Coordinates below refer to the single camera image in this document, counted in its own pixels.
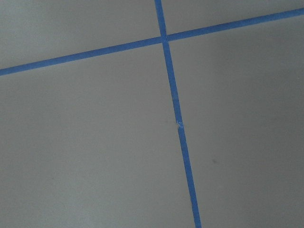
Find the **crossing blue tape strip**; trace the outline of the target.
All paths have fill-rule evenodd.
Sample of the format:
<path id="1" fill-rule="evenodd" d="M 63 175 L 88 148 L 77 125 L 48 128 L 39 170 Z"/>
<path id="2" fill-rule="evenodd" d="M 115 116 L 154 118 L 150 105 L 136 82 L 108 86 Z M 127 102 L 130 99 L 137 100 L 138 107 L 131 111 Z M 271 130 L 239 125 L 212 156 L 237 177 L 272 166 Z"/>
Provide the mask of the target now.
<path id="1" fill-rule="evenodd" d="M 242 20 L 237 20 L 237 21 L 233 21 L 233 22 L 228 22 L 228 23 L 223 23 L 223 24 L 218 24 L 218 25 L 168 34 L 167 38 L 168 38 L 168 41 L 171 42 L 171 41 L 175 41 L 175 40 L 186 39 L 186 38 L 190 38 L 190 37 L 220 32 L 220 31 L 224 31 L 224 30 L 236 29 L 236 28 L 240 28 L 240 27 L 246 27 L 246 26 L 256 25 L 256 24 L 260 24 L 260 23 L 271 22 L 271 21 L 275 21 L 275 20 L 302 16 L 303 14 L 304 14 L 303 8 L 293 9 L 293 10 L 283 11 L 283 12 L 279 12 L 279 13 L 268 14 L 268 15 L 249 18 L 249 19 L 242 19 Z M 33 70 L 33 69 L 37 69 L 37 68 L 54 66 L 54 65 L 67 63 L 67 62 L 81 60 L 81 59 L 97 57 L 97 56 L 107 55 L 107 54 L 116 53 L 116 52 L 122 52 L 125 50 L 152 46 L 152 45 L 156 45 L 156 44 L 160 44 L 160 43 L 162 43 L 161 37 L 148 38 L 148 39 L 138 40 L 138 41 L 134 41 L 134 42 L 130 42 L 130 43 L 125 43 L 125 44 L 120 44 L 120 45 L 115 45 L 115 46 L 110 46 L 110 47 L 103 47 L 100 49 L 89 50 L 89 51 L 75 53 L 75 54 L 71 54 L 71 55 L 67 55 L 67 56 L 56 57 L 56 58 L 41 60 L 41 61 L 37 61 L 37 62 L 27 63 L 27 64 L 23 64 L 23 65 L 3 68 L 0 70 L 0 75 L 1 76 L 10 75 L 10 74 Z"/>

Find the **long blue tape strip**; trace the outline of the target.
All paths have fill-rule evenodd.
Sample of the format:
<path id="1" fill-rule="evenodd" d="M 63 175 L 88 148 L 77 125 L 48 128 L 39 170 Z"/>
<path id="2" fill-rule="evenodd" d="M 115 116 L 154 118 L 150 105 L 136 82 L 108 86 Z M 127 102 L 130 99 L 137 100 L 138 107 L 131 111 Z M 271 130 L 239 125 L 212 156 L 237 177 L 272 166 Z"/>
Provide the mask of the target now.
<path id="1" fill-rule="evenodd" d="M 181 107 L 180 107 L 180 100 L 179 100 L 179 94 L 178 94 L 178 88 L 176 84 L 176 78 L 173 68 L 173 62 L 171 57 L 171 49 L 169 45 L 169 38 L 167 35 L 167 29 L 166 29 L 166 22 L 162 7 L 162 1 L 161 0 L 155 0 L 155 8 L 157 13 L 157 19 L 160 29 L 160 35 L 161 35 L 161 41 L 162 41 L 162 47 L 163 47 L 163 53 L 164 53 L 164 59 L 166 64 L 166 70 L 168 75 L 168 81 L 171 91 L 171 98 L 172 98 L 172 104 L 174 109 L 174 116 L 175 116 L 175 122 L 178 127 L 178 135 L 179 135 L 179 141 L 180 141 L 180 148 L 183 158 L 183 164 L 187 179 L 187 185 L 188 185 L 188 191 L 190 195 L 190 202 L 191 202 L 191 208 L 192 208 L 192 214 L 193 214 L 193 220 L 196 228 L 201 228 L 201 219 L 200 219 L 200 213 L 199 213 L 199 207 L 197 202 L 197 195 L 195 190 L 195 184 L 193 179 L 193 173 L 192 173 L 192 167 L 190 162 L 190 155 L 188 150 L 188 144 L 185 134 L 185 128 L 183 124 L 182 114 L 181 114 Z"/>

